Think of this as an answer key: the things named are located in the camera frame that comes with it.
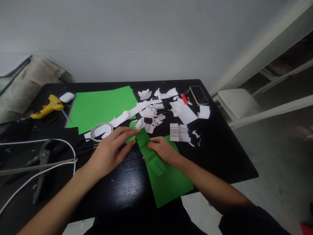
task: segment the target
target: smartphone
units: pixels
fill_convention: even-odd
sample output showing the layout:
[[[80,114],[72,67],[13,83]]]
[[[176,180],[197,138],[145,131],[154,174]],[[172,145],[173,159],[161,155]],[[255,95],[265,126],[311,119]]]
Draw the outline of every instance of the smartphone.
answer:
[[[197,105],[203,105],[203,104],[209,103],[208,99],[205,97],[205,94],[202,91],[200,86],[190,86],[189,90],[192,96],[194,97]]]

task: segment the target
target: hand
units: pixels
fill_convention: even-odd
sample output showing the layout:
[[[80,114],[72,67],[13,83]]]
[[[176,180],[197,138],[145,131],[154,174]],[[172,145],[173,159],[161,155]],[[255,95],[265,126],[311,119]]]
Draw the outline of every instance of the hand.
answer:
[[[112,172],[124,160],[137,141],[130,141],[121,151],[118,149],[126,140],[139,132],[140,130],[134,130],[130,127],[116,128],[110,135],[99,142],[91,158],[83,166],[85,172],[88,172],[96,180],[100,180]]]
[[[181,155],[164,139],[164,137],[154,137],[147,145],[147,149],[154,150],[164,161],[173,165]]]

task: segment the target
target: left hand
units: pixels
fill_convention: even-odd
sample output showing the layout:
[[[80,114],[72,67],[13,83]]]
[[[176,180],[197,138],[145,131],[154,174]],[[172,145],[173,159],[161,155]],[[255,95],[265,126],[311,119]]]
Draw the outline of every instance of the left hand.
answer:
[[[96,180],[100,180],[112,172],[124,160],[137,141],[130,141],[121,151],[118,149],[126,140],[139,132],[140,130],[134,130],[130,127],[116,128],[110,135],[99,142],[89,161],[82,167],[84,172]]]

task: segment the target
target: yellow glue gun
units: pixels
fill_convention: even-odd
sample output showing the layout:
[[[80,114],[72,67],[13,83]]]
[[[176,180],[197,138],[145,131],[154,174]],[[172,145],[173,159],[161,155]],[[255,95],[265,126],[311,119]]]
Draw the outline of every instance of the yellow glue gun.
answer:
[[[33,119],[42,119],[48,114],[52,113],[54,110],[61,111],[61,109],[64,109],[64,105],[55,95],[50,95],[49,100],[50,103],[48,105],[44,105],[44,109],[32,114],[30,117]]]

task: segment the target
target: phone case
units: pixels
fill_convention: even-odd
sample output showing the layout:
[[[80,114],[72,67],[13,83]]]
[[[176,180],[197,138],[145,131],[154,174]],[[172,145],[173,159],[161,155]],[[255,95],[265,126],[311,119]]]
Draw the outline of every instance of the phone case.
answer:
[[[204,92],[203,92],[203,90],[202,90],[201,86],[198,86],[198,87],[200,87],[200,89],[201,89],[201,91],[202,91],[202,94],[204,95],[204,97],[205,97],[205,98],[206,98],[206,100],[207,100],[207,103],[202,103],[202,104],[198,103],[198,101],[197,101],[197,99],[196,99],[195,95],[193,94],[192,87],[193,87],[193,86],[190,86],[190,87],[189,87],[189,90],[190,90],[190,92],[191,92],[191,94],[192,94],[193,98],[195,99],[196,104],[197,104],[197,105],[204,105],[204,104],[208,104],[208,103],[209,103],[209,101],[208,101],[207,97],[205,96],[205,94],[204,94]]]

